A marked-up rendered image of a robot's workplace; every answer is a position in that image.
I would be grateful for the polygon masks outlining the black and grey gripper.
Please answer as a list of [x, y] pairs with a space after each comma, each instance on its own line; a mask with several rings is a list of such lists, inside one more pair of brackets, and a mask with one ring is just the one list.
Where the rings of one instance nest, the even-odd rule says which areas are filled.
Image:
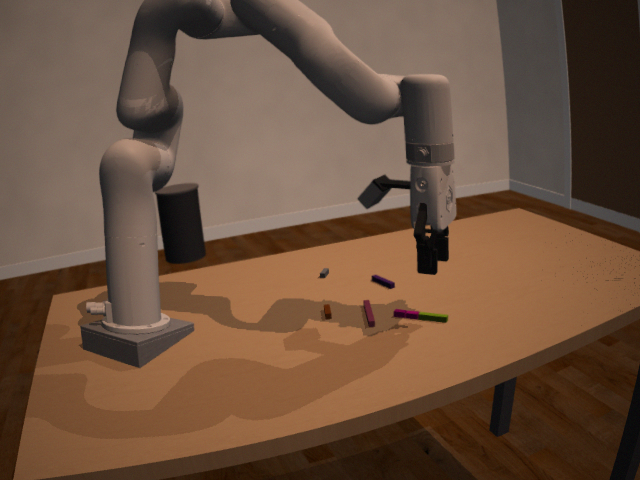
[[[417, 272], [436, 275], [438, 261], [446, 262], [449, 259], [447, 226], [456, 217], [452, 167], [455, 160], [422, 163], [406, 159], [406, 162], [411, 165], [410, 214], [417, 242]], [[424, 183], [421, 184], [421, 181]], [[425, 229], [426, 225], [430, 225], [431, 229]], [[428, 237], [425, 233], [431, 233], [431, 236]]]

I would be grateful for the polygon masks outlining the purple rod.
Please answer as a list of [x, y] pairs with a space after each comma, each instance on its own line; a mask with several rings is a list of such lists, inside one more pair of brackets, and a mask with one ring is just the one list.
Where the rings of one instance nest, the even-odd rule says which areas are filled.
[[383, 285], [383, 286], [385, 286], [385, 287], [387, 287], [389, 289], [395, 288], [395, 283], [394, 282], [392, 282], [390, 280], [387, 280], [387, 279], [385, 279], [383, 277], [380, 277], [378, 275], [373, 275], [372, 276], [372, 281], [374, 281], [374, 282], [376, 282], [376, 283], [378, 283], [380, 285]]

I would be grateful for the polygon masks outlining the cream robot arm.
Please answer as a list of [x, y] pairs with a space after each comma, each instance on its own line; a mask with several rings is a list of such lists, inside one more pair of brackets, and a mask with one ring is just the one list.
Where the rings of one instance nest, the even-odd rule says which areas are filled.
[[172, 176], [183, 119], [182, 97], [170, 84], [178, 30], [196, 39], [260, 33], [355, 120], [379, 124], [403, 116], [408, 161], [454, 160], [445, 76], [378, 76], [299, 0], [219, 1], [144, 0], [134, 21], [116, 112], [122, 125], [138, 130], [112, 144], [100, 163], [108, 298], [86, 303], [87, 313], [105, 316], [102, 326], [111, 332], [170, 326], [160, 306], [153, 192]]

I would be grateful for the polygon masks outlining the lime green rod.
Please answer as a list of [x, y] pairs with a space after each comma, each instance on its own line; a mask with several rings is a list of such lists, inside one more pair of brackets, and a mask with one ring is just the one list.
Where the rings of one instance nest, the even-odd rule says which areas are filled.
[[443, 323], [447, 323], [447, 321], [448, 321], [448, 315], [445, 315], [445, 314], [435, 314], [435, 313], [420, 312], [420, 313], [418, 314], [418, 320], [425, 320], [425, 321], [434, 321], [434, 322], [443, 322]]

